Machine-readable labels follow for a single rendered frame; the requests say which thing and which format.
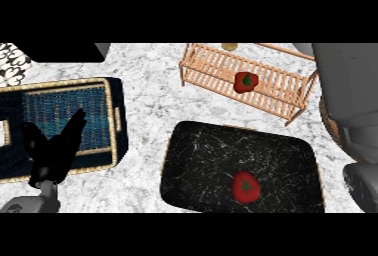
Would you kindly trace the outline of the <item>black marble tray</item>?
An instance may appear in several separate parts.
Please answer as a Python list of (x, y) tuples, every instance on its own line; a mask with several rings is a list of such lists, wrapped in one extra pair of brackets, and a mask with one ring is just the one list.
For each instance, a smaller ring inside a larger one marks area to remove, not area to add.
[[(247, 171), (259, 198), (240, 204), (233, 175)], [(318, 171), (311, 146), (253, 130), (180, 122), (166, 150), (159, 193), (175, 207), (206, 213), (321, 213)]]

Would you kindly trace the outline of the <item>black and white patterned cloth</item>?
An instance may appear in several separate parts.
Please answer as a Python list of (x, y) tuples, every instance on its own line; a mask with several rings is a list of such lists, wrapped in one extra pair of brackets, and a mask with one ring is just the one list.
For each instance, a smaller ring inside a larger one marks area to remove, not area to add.
[(22, 83), (30, 59), (11, 43), (0, 43), (0, 87)]

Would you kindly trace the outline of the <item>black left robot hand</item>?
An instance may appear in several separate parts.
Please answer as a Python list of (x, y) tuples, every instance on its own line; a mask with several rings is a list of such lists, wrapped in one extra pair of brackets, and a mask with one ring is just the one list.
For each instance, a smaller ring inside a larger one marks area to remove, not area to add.
[(85, 112), (79, 109), (61, 132), (50, 139), (45, 138), (33, 123), (22, 123), (23, 149), (33, 161), (27, 182), (30, 187), (39, 188), (45, 180), (54, 184), (64, 180), (79, 149), (85, 123)]

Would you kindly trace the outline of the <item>black flat appliance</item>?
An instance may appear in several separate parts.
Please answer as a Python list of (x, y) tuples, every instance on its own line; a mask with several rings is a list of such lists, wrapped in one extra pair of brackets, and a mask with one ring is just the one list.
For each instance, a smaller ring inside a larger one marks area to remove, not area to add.
[(20, 43), (14, 46), (38, 63), (100, 63), (106, 59), (109, 43)]

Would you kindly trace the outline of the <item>red bell pepper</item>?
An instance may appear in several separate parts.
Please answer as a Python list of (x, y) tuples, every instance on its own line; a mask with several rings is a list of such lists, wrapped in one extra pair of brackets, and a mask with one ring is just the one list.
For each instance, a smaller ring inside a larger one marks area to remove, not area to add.
[(233, 175), (231, 195), (240, 204), (252, 203), (259, 198), (259, 183), (247, 171), (237, 171)]
[(234, 75), (233, 90), (237, 94), (250, 92), (258, 84), (258, 76), (249, 72), (237, 72)]

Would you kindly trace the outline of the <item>wooden tiered shelf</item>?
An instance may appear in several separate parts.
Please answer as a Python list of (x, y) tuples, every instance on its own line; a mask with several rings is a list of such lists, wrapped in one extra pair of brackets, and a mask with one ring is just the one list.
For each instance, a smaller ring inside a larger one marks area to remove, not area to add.
[(301, 76), (199, 43), (185, 44), (178, 69), (181, 85), (190, 83), (252, 106), (283, 118), (284, 125), (307, 109), (317, 71)]

